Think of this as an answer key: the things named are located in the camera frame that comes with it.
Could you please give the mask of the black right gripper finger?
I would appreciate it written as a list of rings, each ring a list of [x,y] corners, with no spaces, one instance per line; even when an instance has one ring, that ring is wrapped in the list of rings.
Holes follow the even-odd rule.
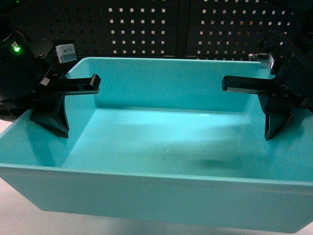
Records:
[[[274,79],[262,79],[227,75],[222,79],[222,90],[245,94],[263,94],[277,91]]]
[[[293,113],[271,113],[265,115],[265,140],[269,141],[286,129],[293,121]]]

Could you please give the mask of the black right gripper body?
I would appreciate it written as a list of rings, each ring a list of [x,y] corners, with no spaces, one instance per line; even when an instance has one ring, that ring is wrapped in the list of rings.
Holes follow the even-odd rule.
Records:
[[[286,34],[270,31],[259,41],[259,50],[266,39],[277,37],[281,47],[271,50],[274,66],[270,73],[274,75],[277,91],[259,95],[265,114],[287,113],[293,108],[313,109],[313,61],[300,46],[291,41]]]

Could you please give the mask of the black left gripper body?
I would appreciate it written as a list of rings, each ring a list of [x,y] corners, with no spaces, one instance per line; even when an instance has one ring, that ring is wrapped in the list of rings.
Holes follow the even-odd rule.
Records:
[[[18,92],[14,99],[14,115],[21,115],[25,110],[34,107],[40,100],[52,99],[48,93],[57,93],[61,90],[53,88],[60,85],[60,79],[73,67],[76,61],[59,63],[56,46],[74,44],[73,40],[54,40],[28,42],[30,51],[28,59],[24,59],[25,71],[18,73],[18,86],[23,91]]]

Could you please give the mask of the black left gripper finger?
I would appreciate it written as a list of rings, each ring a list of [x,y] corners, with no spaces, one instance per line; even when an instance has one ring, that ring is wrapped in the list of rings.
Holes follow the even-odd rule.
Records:
[[[101,78],[93,74],[90,78],[63,79],[62,89],[66,95],[98,94]]]
[[[30,120],[60,138],[68,138],[69,125],[65,109],[65,97],[38,101]]]

